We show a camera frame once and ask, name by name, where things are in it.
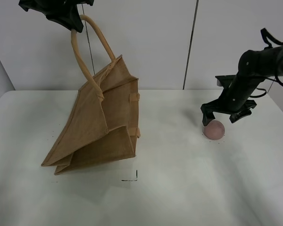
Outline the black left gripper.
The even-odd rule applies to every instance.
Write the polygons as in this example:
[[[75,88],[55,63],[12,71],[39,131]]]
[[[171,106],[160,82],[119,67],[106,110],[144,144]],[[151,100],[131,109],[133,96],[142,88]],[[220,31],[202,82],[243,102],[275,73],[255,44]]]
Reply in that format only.
[[[20,0],[19,6],[24,10],[29,9],[41,12],[46,18],[62,25],[68,30],[76,30],[81,33],[83,23],[76,8],[78,4],[88,4],[92,6],[94,0]]]

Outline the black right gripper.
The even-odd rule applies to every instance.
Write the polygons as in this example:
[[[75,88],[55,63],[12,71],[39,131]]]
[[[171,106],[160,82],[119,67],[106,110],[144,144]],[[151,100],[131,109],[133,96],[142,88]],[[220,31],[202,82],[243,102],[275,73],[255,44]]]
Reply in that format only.
[[[218,86],[223,91],[218,99],[201,106],[203,113],[202,124],[204,127],[215,119],[214,112],[230,115],[231,122],[250,116],[251,109],[257,104],[249,97],[258,86],[258,80],[252,78],[240,78],[237,75],[216,76]]]

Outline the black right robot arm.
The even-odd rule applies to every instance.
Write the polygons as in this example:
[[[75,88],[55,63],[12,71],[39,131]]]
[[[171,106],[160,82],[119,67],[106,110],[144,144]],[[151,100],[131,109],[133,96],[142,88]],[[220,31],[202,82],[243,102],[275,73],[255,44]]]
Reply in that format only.
[[[214,112],[230,115],[231,123],[251,115],[257,106],[251,95],[260,83],[274,77],[283,87],[283,45],[262,51],[248,50],[241,56],[236,75],[216,76],[217,85],[223,87],[218,99],[201,106],[202,124],[207,126],[215,119]]]

